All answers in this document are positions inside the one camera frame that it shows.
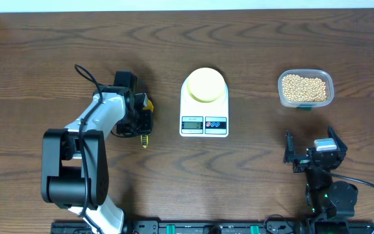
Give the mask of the yellow measuring scoop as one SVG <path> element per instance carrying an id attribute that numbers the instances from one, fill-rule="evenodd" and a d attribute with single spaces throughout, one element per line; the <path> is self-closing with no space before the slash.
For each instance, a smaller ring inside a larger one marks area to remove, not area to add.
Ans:
<path id="1" fill-rule="evenodd" d="M 144 110 L 150 110 L 151 112 L 153 112 L 153 109 L 154 109 L 154 106 L 151 102 L 151 100 L 147 100 L 147 106 L 143 108 Z M 146 148 L 148 146 L 148 143 L 149 143 L 149 136 L 148 135 L 142 135 L 141 136 L 141 143 L 142 143 L 142 146 L 144 148 Z"/>

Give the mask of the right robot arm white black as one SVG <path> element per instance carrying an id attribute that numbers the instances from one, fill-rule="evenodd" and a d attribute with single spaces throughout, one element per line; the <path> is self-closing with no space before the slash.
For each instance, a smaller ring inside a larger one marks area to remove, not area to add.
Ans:
<path id="1" fill-rule="evenodd" d="M 312 214 L 296 227 L 297 233 L 346 233 L 349 234 L 348 219 L 355 215 L 358 189 L 345 181 L 333 181 L 331 170 L 341 165 L 347 146 L 332 127 L 328 137 L 314 141 L 305 154 L 296 154 L 293 136 L 286 133 L 284 163 L 291 163 L 294 173 L 306 176 L 306 202 Z"/>

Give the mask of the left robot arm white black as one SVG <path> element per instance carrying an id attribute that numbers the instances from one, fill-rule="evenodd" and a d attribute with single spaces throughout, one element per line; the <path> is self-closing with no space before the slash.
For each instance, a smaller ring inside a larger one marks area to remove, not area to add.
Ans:
<path id="1" fill-rule="evenodd" d="M 48 129 L 42 143 L 42 198 L 78 214 L 94 233 L 126 233 L 124 212 L 108 196 L 105 140 L 140 137 L 153 128 L 153 105 L 138 93 L 137 78 L 117 71 L 112 85 L 97 83 L 88 108 L 62 129 Z"/>

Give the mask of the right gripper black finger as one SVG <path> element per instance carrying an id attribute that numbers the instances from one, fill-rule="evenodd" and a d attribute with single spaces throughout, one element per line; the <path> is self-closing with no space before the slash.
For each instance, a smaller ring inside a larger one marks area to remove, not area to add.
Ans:
<path id="1" fill-rule="evenodd" d="M 334 140 L 334 142 L 337 145 L 337 148 L 345 148 L 345 144 L 342 142 L 342 140 L 338 137 L 335 130 L 332 128 L 332 126 L 328 126 L 327 129 L 328 136 Z"/>
<path id="2" fill-rule="evenodd" d="M 295 160 L 295 149 L 293 136 L 289 131 L 286 132 L 286 146 L 284 150 L 283 163 L 292 163 Z"/>

